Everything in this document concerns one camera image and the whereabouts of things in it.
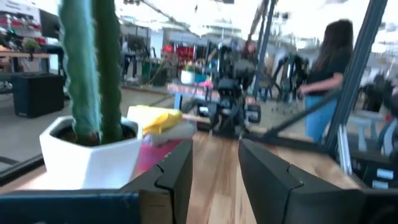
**potted plant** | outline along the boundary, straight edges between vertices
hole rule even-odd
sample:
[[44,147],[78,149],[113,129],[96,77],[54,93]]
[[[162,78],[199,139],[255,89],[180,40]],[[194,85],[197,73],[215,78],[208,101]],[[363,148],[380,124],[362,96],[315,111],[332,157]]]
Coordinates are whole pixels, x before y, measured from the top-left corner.
[[39,48],[40,45],[37,43],[37,41],[33,38],[30,37],[25,37],[24,40],[22,41],[22,48],[30,53],[29,60],[33,60],[33,53],[36,52]]
[[72,116],[57,118],[40,145],[53,189],[116,189],[128,183],[142,128],[121,117],[120,27],[114,0],[60,5]]
[[196,66],[192,62],[188,62],[181,70],[181,82],[183,84],[191,85],[195,82]]

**long brown hair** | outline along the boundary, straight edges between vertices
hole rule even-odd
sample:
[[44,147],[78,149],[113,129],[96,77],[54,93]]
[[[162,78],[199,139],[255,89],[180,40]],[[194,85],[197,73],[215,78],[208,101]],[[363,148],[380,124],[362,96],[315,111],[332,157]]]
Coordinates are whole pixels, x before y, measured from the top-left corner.
[[325,29],[319,56],[312,66],[313,71],[324,69],[334,57],[336,51],[353,52],[353,23],[347,19],[332,22]]

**ceiling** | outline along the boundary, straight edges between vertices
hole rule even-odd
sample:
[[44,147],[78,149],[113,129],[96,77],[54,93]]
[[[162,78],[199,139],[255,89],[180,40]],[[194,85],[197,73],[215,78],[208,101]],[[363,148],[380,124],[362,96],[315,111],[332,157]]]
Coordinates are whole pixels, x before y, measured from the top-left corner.
[[[40,8],[52,13],[57,12],[57,4],[60,2],[60,0],[32,1]],[[223,4],[212,0],[146,1],[174,17],[175,20],[190,24],[191,27],[229,25],[241,29],[242,36],[249,32],[254,13],[261,2],[261,0],[235,0],[234,4]],[[275,11],[288,12],[290,16],[288,20],[283,22],[275,22],[274,20],[273,28],[281,30],[282,39],[289,42],[292,41],[291,39],[322,40],[324,28],[328,23],[338,19],[350,19],[353,21],[354,33],[357,35],[368,3],[369,0],[279,0]],[[115,0],[115,4],[117,14],[134,16],[139,21],[166,22],[169,20],[145,4],[140,4],[140,6],[125,5],[123,0]],[[390,55],[398,55],[398,31],[396,31],[398,17],[395,15],[397,8],[397,0],[388,2],[382,20],[387,26],[377,34],[375,43],[380,44],[374,47],[374,51],[380,52],[385,49]]]

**blue jeans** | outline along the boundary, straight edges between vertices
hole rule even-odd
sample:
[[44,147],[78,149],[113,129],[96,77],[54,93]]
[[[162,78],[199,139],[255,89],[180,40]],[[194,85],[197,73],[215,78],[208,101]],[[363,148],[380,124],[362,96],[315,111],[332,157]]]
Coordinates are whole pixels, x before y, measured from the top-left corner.
[[[308,109],[323,99],[323,96],[306,96],[305,108]],[[331,117],[335,113],[337,100],[331,101],[327,105],[307,115],[305,120],[305,134],[315,142],[322,140],[323,132],[328,126]]]

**wooden tabletop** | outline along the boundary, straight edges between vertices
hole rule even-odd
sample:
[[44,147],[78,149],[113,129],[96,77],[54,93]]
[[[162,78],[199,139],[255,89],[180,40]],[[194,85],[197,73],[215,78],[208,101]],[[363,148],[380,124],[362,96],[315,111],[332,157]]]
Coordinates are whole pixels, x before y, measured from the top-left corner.
[[[328,156],[266,145],[264,150],[270,150],[291,164],[338,187],[359,187]],[[137,171],[132,178],[142,172],[143,170]],[[16,189],[48,189],[49,186],[51,180],[45,175],[43,166],[0,188],[0,193]],[[237,141],[201,132],[194,135],[193,181],[187,223],[256,223],[242,180]]]
[[[12,51],[0,51],[0,57],[30,57],[29,53],[26,52],[12,52]],[[36,53],[33,54],[33,58],[49,58],[49,54]]]

